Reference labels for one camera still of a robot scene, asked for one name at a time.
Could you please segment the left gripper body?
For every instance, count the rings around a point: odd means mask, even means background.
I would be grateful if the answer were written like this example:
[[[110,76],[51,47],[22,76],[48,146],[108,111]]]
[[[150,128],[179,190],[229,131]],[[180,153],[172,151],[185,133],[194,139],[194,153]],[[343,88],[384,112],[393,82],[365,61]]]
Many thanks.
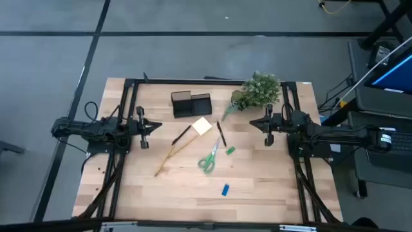
[[[148,149],[149,143],[147,141],[148,128],[146,127],[147,119],[144,118],[144,109],[141,106],[136,107],[137,120],[131,118],[128,122],[130,136],[141,136],[140,147]]]

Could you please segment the black pencil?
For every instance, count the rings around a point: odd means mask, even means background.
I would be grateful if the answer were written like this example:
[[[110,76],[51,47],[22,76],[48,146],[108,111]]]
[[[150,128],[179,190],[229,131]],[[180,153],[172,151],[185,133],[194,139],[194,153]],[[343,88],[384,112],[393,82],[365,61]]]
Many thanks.
[[[181,132],[181,134],[179,134],[179,136],[177,136],[177,138],[175,138],[173,141],[172,141],[172,146],[173,145],[175,145],[186,133],[187,133],[187,131],[189,130],[191,128],[191,125],[188,125],[188,127],[186,127],[186,129],[184,129],[182,132]]]

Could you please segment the yellow pencil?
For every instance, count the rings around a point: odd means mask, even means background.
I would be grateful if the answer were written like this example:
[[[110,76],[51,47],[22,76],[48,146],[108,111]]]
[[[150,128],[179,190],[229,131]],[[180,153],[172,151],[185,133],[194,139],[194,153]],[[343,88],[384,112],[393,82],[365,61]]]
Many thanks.
[[[179,152],[181,152],[184,148],[186,148],[191,142],[193,142],[195,139],[197,139],[199,137],[199,135],[195,135],[193,138],[191,138],[188,142],[186,142],[183,146],[181,146],[180,148],[178,148],[176,151],[174,151],[172,154],[170,154],[168,156],[168,158],[171,158],[173,156],[175,156],[176,154],[178,154]]]
[[[173,144],[170,148],[170,150],[167,152],[167,155],[163,158],[162,162],[160,163],[159,167],[157,168],[154,177],[157,177],[159,172],[161,171],[161,169],[163,168],[165,162],[167,161],[167,159],[169,158],[169,156],[171,155],[171,153],[173,152],[173,149],[175,147],[176,144]]]

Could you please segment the black pen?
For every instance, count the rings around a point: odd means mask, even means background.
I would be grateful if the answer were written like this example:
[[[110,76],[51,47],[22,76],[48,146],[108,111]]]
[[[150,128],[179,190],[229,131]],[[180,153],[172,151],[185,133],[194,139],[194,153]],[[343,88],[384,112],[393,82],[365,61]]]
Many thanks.
[[[216,123],[216,125],[217,125],[217,127],[218,127],[218,130],[219,130],[221,139],[222,139],[222,141],[223,141],[223,144],[224,144],[225,147],[227,147],[227,143],[226,143],[226,140],[225,140],[225,137],[224,137],[223,130],[222,130],[222,128],[221,128],[220,122],[218,121],[218,122]]]

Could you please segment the black mesh desk organizer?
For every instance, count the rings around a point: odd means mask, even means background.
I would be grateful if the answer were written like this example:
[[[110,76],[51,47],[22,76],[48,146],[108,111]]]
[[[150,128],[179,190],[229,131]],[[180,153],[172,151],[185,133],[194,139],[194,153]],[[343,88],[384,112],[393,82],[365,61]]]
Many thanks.
[[[192,95],[190,91],[172,92],[171,102],[175,118],[212,114],[211,96],[209,93]]]

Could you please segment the yellow sticky note pad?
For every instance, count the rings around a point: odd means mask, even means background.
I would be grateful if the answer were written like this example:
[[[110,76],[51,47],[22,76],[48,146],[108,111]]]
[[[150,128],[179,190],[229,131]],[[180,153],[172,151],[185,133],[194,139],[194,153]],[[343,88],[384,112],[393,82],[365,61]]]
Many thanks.
[[[199,136],[202,136],[212,128],[212,124],[205,117],[202,117],[194,122],[192,127]]]

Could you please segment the green handled scissors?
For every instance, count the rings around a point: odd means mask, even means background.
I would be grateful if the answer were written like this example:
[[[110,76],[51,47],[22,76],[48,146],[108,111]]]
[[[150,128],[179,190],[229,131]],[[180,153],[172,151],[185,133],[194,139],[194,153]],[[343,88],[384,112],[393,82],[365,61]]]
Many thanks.
[[[214,170],[215,167],[215,157],[220,145],[220,138],[218,137],[211,152],[204,158],[198,161],[198,167],[201,168],[204,174],[209,174]]]

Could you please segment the bushy green potted plant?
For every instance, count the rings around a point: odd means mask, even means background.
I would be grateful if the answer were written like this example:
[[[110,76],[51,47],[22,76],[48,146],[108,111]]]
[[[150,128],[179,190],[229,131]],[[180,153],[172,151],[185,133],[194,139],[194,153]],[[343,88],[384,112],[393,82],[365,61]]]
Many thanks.
[[[280,91],[280,81],[274,74],[255,71],[242,86],[241,105],[244,108],[262,108],[279,102]]]

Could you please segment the grey equipment cart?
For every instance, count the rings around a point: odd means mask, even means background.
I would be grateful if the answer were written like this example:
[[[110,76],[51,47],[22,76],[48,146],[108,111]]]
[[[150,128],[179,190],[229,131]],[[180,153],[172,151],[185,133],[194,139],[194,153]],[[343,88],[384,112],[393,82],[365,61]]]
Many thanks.
[[[412,132],[412,95],[387,92],[365,86],[363,80],[354,90],[358,112],[348,113],[351,126],[372,124]],[[367,152],[359,149],[354,154],[355,172],[359,180],[412,189],[412,174],[374,166],[369,163]]]

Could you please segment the black power adapter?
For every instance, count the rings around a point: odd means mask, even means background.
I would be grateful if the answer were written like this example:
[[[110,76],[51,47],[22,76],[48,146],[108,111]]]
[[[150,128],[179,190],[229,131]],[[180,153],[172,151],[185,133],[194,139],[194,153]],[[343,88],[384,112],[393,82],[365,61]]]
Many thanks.
[[[392,44],[387,41],[377,42],[371,49],[368,68],[374,67],[380,60],[392,51]]]

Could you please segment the monitor with blue screen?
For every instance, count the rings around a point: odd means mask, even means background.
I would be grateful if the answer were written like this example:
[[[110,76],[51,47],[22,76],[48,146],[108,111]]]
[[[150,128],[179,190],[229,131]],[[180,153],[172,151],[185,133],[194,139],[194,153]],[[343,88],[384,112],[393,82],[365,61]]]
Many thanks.
[[[412,46],[373,73],[367,87],[412,95]]]

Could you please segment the black laptop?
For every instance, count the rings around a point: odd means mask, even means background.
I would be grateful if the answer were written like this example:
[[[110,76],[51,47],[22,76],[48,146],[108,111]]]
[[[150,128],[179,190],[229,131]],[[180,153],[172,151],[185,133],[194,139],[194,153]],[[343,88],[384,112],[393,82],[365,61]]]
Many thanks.
[[[387,153],[367,152],[370,164],[412,174],[412,132],[383,128],[391,137],[391,150]]]

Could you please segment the black stand legs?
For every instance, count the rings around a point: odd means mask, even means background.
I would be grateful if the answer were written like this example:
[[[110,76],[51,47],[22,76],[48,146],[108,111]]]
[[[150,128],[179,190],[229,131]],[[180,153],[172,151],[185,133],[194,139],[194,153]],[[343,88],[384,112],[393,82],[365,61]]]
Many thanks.
[[[364,50],[371,49],[389,29],[392,29],[393,36],[397,39],[397,41],[399,43],[403,43],[403,36],[397,29],[396,23],[408,12],[412,11],[412,0],[402,0],[391,13],[389,13],[389,10],[383,0],[374,1],[380,5],[382,11],[384,12],[385,20],[383,20],[383,22],[381,22],[365,39],[360,40],[359,46]]]

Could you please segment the silver metal bracket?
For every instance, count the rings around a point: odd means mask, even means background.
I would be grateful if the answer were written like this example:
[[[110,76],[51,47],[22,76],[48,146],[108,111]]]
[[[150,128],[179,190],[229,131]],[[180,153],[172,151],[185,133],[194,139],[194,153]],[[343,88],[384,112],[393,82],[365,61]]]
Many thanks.
[[[285,232],[317,232],[316,227],[310,227],[310,226],[297,226],[297,225],[284,225],[281,224],[279,226],[280,231],[285,231]]]
[[[137,225],[137,221],[103,222],[99,232],[114,232],[116,229],[127,229]]]

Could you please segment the black crossbar rail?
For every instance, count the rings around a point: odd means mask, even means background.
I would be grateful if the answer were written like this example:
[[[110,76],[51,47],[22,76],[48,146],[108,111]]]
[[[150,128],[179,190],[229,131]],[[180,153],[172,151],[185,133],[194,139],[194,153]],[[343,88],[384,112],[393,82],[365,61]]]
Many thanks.
[[[115,220],[110,217],[100,218],[74,218],[69,220],[53,220],[44,222],[27,222],[22,224],[0,225],[0,232],[83,232],[100,229],[103,222],[118,222],[132,220]],[[268,223],[235,223],[235,222],[175,222],[138,220],[138,226],[142,227],[184,227],[187,229],[264,229],[280,231],[281,224]],[[372,227],[359,227],[348,224],[327,224],[309,222],[306,224],[284,224],[297,226],[316,227],[317,232],[403,232],[392,229],[379,229]]]

